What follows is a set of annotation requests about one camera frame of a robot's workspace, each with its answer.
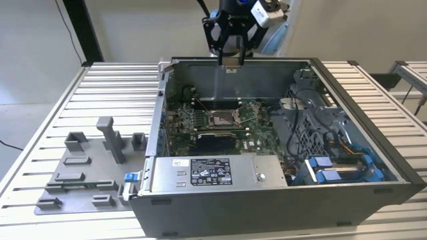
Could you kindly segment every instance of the black plastic part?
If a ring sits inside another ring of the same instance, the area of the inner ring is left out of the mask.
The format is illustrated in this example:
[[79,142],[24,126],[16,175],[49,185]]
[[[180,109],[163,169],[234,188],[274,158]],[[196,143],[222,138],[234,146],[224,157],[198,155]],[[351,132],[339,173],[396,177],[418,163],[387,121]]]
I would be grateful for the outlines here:
[[90,165],[91,164],[91,158],[88,156],[84,157],[68,157],[63,164],[65,166],[71,166],[71,165]]
[[96,187],[100,191],[118,191],[119,190],[119,185],[115,180],[112,180],[112,181],[106,180],[106,182],[110,182],[110,183],[103,183],[103,184],[96,185]]
[[106,137],[107,149],[112,153],[114,160],[116,164],[123,164],[127,161],[127,158],[122,152],[123,140],[120,134],[114,130],[115,120],[111,116],[102,116],[96,123],[98,130],[102,131]]
[[143,132],[136,132],[132,134],[132,147],[134,151],[144,151],[147,148],[147,138]]
[[103,62],[103,54],[96,38],[88,8],[84,0],[63,0],[74,31],[79,39],[86,61]]
[[61,208],[63,202],[57,199],[57,197],[53,198],[40,198],[36,202],[36,206],[41,210],[57,210]]
[[55,182],[74,182],[74,181],[83,181],[84,179],[86,179],[86,175],[83,172],[80,172],[80,173],[59,173],[53,180]]
[[370,73],[370,75],[387,91],[396,87],[402,79],[396,73]]
[[355,60],[348,60],[347,63],[348,63],[351,66],[359,66],[359,63],[358,63]]
[[115,199],[111,195],[94,195],[92,204],[95,207],[114,207],[116,205]]
[[87,143],[88,139],[82,131],[68,133],[64,144],[69,152],[83,152],[80,143]]
[[61,185],[56,185],[56,184],[49,183],[49,182],[45,184],[44,190],[49,194],[57,194],[57,193],[65,193],[67,192],[67,189]]
[[396,64],[399,64],[400,66],[407,66],[407,62],[406,61],[395,61]]
[[396,148],[386,138],[384,134],[375,126],[374,122],[368,118],[367,114],[360,109],[359,105],[356,104],[352,97],[348,95],[347,91],[344,90],[343,86],[330,73],[328,69],[320,62],[318,58],[311,58],[311,62],[314,63],[315,68],[319,70],[319,73],[326,81],[326,83],[332,88],[338,98],[344,103],[350,114],[354,116],[356,121],[359,122],[363,130],[368,134],[370,138],[372,139],[375,145],[378,146],[379,150],[384,154],[386,158],[391,162],[392,166],[395,167],[396,171],[399,172],[400,176],[404,178],[406,181],[412,183],[411,190],[407,191],[407,195],[402,196],[402,203],[410,196],[415,195],[426,186],[426,182],[412,169],[411,165],[398,152]]
[[92,61],[84,61],[84,63],[82,63],[82,67],[92,67],[94,62]]
[[[238,0],[220,0],[218,15],[206,17],[202,20],[207,45],[211,50],[218,53],[218,64],[223,65],[224,45],[230,36],[239,36],[239,65],[244,64],[246,53],[251,49],[256,49],[264,38],[268,28],[262,28],[251,13],[254,0],[242,4]],[[212,38],[212,29],[220,27],[218,39]],[[256,31],[252,37],[248,37],[248,31],[256,25]]]

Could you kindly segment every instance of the metal workbench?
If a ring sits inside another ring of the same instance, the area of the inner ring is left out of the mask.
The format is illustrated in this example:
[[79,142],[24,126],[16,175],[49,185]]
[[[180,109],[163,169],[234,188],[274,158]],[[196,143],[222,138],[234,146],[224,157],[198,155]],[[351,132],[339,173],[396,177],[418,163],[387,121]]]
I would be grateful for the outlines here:
[[[324,62],[367,116],[427,181],[427,128],[358,65]],[[68,132],[102,137],[98,117],[115,117],[123,136],[148,133],[159,83],[155,63],[83,67],[0,183],[0,237],[139,239],[132,211],[35,215],[35,203],[63,156]],[[427,189],[404,204],[383,207],[358,227],[295,230],[195,239],[398,240],[427,238]]]
[[396,61],[390,70],[427,96],[427,61]]

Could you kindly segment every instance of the power supply label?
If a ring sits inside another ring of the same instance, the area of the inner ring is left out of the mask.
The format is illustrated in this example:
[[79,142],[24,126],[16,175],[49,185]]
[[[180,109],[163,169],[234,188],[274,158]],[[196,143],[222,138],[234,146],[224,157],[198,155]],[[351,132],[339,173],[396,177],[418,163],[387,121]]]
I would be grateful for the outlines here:
[[232,185],[230,158],[191,159],[191,184],[194,186]]

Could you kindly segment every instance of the metal frame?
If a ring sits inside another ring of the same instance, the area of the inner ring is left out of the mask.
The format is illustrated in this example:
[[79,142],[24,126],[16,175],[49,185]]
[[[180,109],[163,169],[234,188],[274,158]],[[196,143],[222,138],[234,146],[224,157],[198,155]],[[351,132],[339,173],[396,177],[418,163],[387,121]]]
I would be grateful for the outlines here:
[[398,74],[427,96],[427,62],[396,61],[388,72]]
[[[360,66],[352,66],[346,61],[323,64],[418,175],[427,181],[427,127]],[[45,238],[144,238],[132,211],[36,216],[33,210],[41,187],[57,166],[55,159],[64,153],[64,137],[59,135],[78,126],[84,132],[94,132],[91,126],[95,127],[96,121],[92,119],[96,114],[115,114],[122,132],[140,130],[150,118],[139,116],[139,109],[154,106],[158,92],[148,88],[158,83],[156,63],[95,63],[80,70],[0,183],[3,237],[23,239],[43,234]],[[426,216],[427,189],[404,204],[383,207],[358,227],[212,236],[203,237],[203,240],[423,239],[427,236]]]
[[63,0],[87,62],[104,62],[86,0]]

